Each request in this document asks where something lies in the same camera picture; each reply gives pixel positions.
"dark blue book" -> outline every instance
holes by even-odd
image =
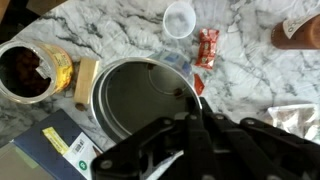
[[[49,127],[53,127],[69,147],[83,132],[63,110],[58,110],[16,137],[13,142],[55,179],[85,179],[45,137],[42,130]]]

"plastic cup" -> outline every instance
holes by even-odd
[[[187,2],[172,3],[163,16],[163,28],[170,37],[181,39],[187,37],[196,25],[196,13]]]

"barcode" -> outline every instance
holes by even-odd
[[[75,154],[78,153],[81,150],[81,148],[83,147],[83,145],[84,145],[84,141],[82,139],[80,139],[79,144],[76,145],[76,147],[73,149],[73,152]]]

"marble countertop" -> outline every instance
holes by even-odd
[[[174,0],[69,0],[25,28],[15,38],[57,44],[71,56],[108,63],[172,50],[198,54],[200,28],[220,30],[213,70],[194,67],[206,88],[202,94],[215,112],[235,122],[261,118],[271,106],[319,103],[320,51],[283,51],[270,44],[272,28],[286,18],[320,12],[318,0],[193,0],[197,23],[193,34],[175,40],[162,29],[162,17]],[[89,110],[74,107],[75,82],[46,100],[21,105],[0,98],[0,147],[50,113],[64,109],[106,150],[113,143]]]

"brown bottle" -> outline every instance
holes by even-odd
[[[320,15],[279,23],[271,43],[279,49],[320,49]]]

